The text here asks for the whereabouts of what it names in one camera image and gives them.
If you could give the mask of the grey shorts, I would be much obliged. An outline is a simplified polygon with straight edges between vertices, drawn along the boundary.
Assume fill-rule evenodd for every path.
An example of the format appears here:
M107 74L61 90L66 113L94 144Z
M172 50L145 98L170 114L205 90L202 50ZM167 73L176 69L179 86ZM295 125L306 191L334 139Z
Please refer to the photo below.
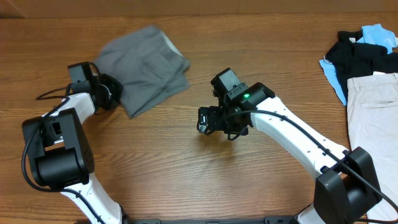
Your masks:
M185 76L190 61L156 26L109 42L95 65L122 84L121 104L130 118L190 86Z

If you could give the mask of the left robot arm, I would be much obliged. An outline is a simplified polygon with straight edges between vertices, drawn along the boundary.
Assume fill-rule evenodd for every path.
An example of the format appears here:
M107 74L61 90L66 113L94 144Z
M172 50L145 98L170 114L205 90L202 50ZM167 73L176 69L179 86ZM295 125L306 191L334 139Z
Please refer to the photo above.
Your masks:
M82 126L98 108L117 107L123 87L101 74L75 80L65 90L53 110L23 122L22 175L33 189L68 197L91 223L127 223L122 206L95 176L94 156Z

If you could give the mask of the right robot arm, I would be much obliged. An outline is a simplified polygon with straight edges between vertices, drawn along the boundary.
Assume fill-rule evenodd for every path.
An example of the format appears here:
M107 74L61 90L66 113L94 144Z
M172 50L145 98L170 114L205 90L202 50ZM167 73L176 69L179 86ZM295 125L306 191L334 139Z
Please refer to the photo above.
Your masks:
M361 147L349 151L294 115L262 83L215 86L218 106L198 110L197 129L227 134L230 141L254 127L293 155L315 181L313 202L285 223L354 223L381 200L371 156Z

